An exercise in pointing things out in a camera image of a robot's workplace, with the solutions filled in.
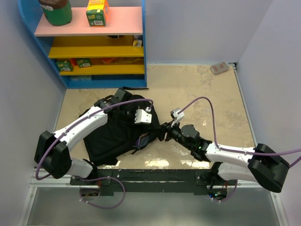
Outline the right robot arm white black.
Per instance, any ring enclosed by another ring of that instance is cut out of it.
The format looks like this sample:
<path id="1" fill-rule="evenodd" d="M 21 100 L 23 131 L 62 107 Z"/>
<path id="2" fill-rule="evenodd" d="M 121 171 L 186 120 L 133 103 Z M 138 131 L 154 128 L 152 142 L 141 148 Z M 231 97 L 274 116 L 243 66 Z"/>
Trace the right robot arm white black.
<path id="1" fill-rule="evenodd" d="M 210 181 L 244 180 L 258 183 L 274 193 L 282 191 L 289 163 L 265 144 L 239 148 L 216 144 L 202 138 L 192 124 L 164 123 L 159 127 L 160 141 L 174 140 L 190 151 L 194 159 L 213 163 Z"/>

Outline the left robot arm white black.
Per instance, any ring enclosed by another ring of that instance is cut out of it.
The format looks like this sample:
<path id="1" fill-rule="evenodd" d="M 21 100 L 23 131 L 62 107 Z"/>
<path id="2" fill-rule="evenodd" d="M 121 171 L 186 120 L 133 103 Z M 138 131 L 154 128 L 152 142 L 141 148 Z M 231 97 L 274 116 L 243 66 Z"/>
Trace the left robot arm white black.
<path id="1" fill-rule="evenodd" d="M 87 185 L 97 181 L 97 172 L 92 163 L 84 159 L 71 158 L 71 150 L 95 129 L 108 123 L 109 112 L 121 106 L 149 101 L 145 98 L 133 99 L 132 94 L 119 88 L 115 95 L 97 100 L 94 105 L 71 124 L 55 132 L 40 134 L 34 161 L 37 163 L 36 180 L 49 176 L 55 179 L 65 175 L 81 178 Z"/>

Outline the black student backpack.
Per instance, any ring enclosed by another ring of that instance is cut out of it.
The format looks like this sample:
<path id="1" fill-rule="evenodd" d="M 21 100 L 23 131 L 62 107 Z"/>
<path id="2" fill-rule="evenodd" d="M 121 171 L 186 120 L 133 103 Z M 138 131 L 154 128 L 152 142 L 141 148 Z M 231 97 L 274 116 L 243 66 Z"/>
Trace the black student backpack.
<path id="1" fill-rule="evenodd" d="M 144 97 L 132 94 L 132 98 Z M 108 123 L 83 139 L 89 160 L 95 166 L 116 165 L 120 155 L 129 151 L 135 154 L 157 139 L 160 123 L 153 103 L 140 101 L 136 104 L 139 109 L 151 108 L 151 124 L 135 124 L 135 118 L 122 117 L 118 110 L 110 111 Z"/>

